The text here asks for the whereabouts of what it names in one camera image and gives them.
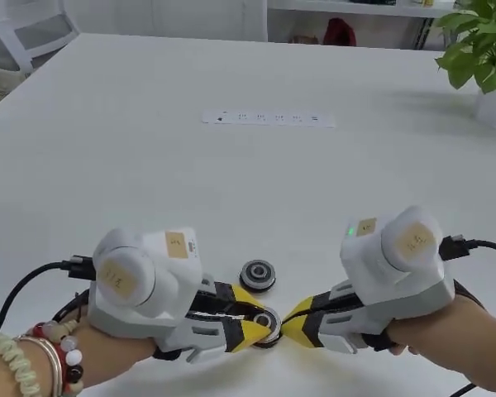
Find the hand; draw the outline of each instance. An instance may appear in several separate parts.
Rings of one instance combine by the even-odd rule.
[[[76,316],[77,313],[71,313],[63,322]],[[83,353],[85,387],[113,379],[155,352],[155,342],[152,339],[110,337],[92,327],[86,317],[81,319],[74,336],[78,338],[79,350]]]
[[[408,347],[412,354],[421,354],[439,366],[458,369],[457,362],[467,349],[456,352],[459,343],[448,341],[466,337],[472,340],[476,333],[485,337],[481,325],[490,319],[474,301],[456,296],[452,304],[428,316],[393,321],[388,326],[388,335],[398,345],[390,351],[398,356]]]

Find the beaded bracelet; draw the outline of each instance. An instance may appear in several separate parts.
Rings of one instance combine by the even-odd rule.
[[[36,379],[36,373],[31,369],[31,362],[17,342],[2,333],[0,333],[0,357],[13,372],[23,397],[41,397],[41,386]]]
[[[27,335],[48,340],[53,344],[60,359],[63,373],[63,397],[75,397],[83,391],[83,367],[80,365],[83,354],[77,348],[78,340],[72,332],[78,326],[77,320],[59,324],[55,321],[38,323]]]

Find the bracelet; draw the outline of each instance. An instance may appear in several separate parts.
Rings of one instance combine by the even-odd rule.
[[[41,397],[41,386],[36,379],[36,373],[31,369],[31,362],[17,342],[2,333],[0,333],[0,357],[13,372],[23,397]]]
[[[38,323],[32,328],[28,335],[35,338],[45,339],[54,347],[61,365],[61,388],[60,393],[66,397],[74,397],[83,391],[84,384],[83,353],[77,348],[79,341],[71,333],[78,326],[76,320],[59,324],[55,321]]]
[[[45,339],[41,338],[19,337],[17,340],[35,343],[38,347],[44,350],[44,352],[50,359],[51,370],[53,373],[52,397],[60,397],[60,391],[63,389],[63,369],[62,365],[60,364],[59,355],[55,347]]]

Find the yellow stripe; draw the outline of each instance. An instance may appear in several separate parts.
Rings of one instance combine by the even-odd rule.
[[[294,314],[296,314],[297,312],[302,312],[303,310],[307,310],[307,309],[310,309],[311,305],[312,305],[312,299],[314,297],[313,296],[309,296],[308,298],[306,298],[305,300],[301,301],[295,308],[292,312],[290,312],[287,317],[284,318],[283,321],[286,321],[287,318],[290,318],[292,316],[294,316]]]
[[[233,296],[235,297],[236,302],[245,302],[247,304],[252,304],[258,308],[265,308],[265,306],[261,302],[257,301],[239,285],[231,285],[231,289],[233,290]]]
[[[237,353],[270,335],[270,328],[263,327],[258,323],[241,320],[241,326],[244,340],[231,351],[232,353]]]
[[[281,332],[283,335],[289,337],[300,345],[312,349],[315,346],[308,339],[307,335],[303,333],[303,325],[305,324],[305,320],[307,320],[307,315],[295,317],[281,327]]]

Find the potted plant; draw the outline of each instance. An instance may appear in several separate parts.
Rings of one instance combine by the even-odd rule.
[[[436,62],[456,89],[474,77],[481,88],[475,118],[496,127],[496,0],[470,0],[463,8],[436,22],[460,38]]]

